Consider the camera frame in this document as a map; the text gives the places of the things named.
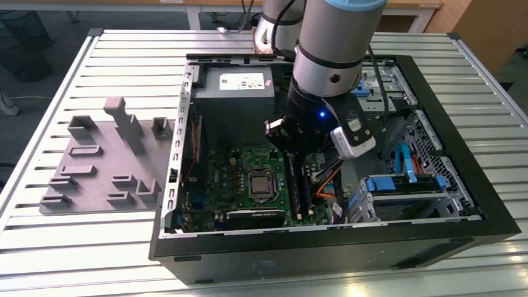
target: green circuit board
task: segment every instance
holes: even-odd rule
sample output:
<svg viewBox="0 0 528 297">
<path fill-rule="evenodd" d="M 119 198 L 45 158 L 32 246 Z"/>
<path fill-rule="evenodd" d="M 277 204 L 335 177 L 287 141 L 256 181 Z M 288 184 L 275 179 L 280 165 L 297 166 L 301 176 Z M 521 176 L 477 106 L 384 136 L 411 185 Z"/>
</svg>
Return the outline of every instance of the green circuit board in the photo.
<svg viewBox="0 0 528 297">
<path fill-rule="evenodd" d="M 307 169 L 315 169 L 315 158 L 307 159 Z M 269 200 L 251 197 L 249 179 L 253 173 L 272 174 L 273 197 Z M 244 209 L 285 211 L 284 226 L 324 225 L 328 221 L 325 204 L 313 205 L 313 215 L 297 220 L 291 215 L 289 193 L 283 153 L 269 148 L 243 148 L 209 152 L 208 188 L 204 209 L 192 215 L 192 231 L 215 231 L 217 213 Z"/>
</svg>

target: table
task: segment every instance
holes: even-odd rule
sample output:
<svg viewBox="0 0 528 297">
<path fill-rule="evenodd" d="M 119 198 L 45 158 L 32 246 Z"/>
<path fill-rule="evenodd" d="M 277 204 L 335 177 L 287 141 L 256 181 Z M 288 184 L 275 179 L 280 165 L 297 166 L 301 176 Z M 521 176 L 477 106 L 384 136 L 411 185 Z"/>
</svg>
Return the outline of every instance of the table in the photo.
<svg viewBox="0 0 528 297">
<path fill-rule="evenodd" d="M 263 0 L 255 1 L 252 12 L 261 11 Z M 388 0 L 384 15 L 411 15 L 411 33 L 421 33 L 440 0 Z M 7 0 L 0 9 L 33 11 L 181 11 L 187 12 L 191 30 L 200 30 L 201 12 L 241 12 L 240 0 Z"/>
<path fill-rule="evenodd" d="M 37 203 L 76 114 L 111 120 L 124 96 L 139 119 L 176 118 L 187 53 L 252 53 L 251 32 L 105 30 L 87 37 L 20 158 L 0 205 L 3 296 L 99 296 L 153 291 L 219 296 L 460 296 L 528 291 L 528 118 L 465 45 L 444 34 L 376 34 L 377 54 L 409 54 L 523 233 L 424 269 L 223 283 L 187 288 L 147 259 L 155 212 L 44 216 Z"/>
</svg>

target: screw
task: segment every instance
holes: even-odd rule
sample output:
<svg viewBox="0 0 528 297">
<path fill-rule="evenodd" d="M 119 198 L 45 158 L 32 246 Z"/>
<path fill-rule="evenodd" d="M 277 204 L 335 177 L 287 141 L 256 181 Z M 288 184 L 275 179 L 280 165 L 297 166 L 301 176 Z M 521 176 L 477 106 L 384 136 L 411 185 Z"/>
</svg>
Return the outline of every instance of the screw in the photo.
<svg viewBox="0 0 528 297">
<path fill-rule="evenodd" d="M 341 79 L 341 77 L 337 74 L 335 74 L 329 77 L 329 81 L 333 83 L 337 83 L 340 81 L 340 79 Z"/>
</svg>

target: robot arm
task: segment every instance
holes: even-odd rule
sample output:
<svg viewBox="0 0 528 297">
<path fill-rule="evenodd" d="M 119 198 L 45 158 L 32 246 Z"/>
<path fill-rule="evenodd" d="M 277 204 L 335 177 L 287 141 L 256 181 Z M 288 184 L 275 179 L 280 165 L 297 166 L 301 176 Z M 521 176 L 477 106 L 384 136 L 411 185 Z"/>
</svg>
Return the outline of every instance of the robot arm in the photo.
<svg viewBox="0 0 528 297">
<path fill-rule="evenodd" d="M 268 2 L 284 5 L 289 1 L 267 0 L 264 5 Z M 267 125 L 268 139 L 283 151 L 305 155 L 319 149 L 328 134 L 341 159 L 359 157 L 376 146 L 351 90 L 385 3 L 307 1 L 284 118 Z M 353 111 L 357 120 L 348 123 Z M 279 131 L 287 131 L 287 141 Z"/>
<path fill-rule="evenodd" d="M 263 14 L 255 31 L 255 45 L 261 53 L 272 54 L 272 34 L 276 26 L 275 45 L 280 50 L 293 51 L 299 42 L 304 6 L 307 0 L 265 0 Z"/>
</svg>

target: power supply label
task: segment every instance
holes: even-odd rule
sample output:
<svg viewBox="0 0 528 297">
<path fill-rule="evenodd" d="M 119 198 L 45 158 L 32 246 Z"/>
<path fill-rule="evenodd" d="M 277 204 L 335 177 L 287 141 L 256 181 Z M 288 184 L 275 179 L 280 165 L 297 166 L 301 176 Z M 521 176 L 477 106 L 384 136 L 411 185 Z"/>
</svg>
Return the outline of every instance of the power supply label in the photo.
<svg viewBox="0 0 528 297">
<path fill-rule="evenodd" d="M 264 90 L 264 74 L 224 73 L 220 76 L 220 90 Z"/>
</svg>

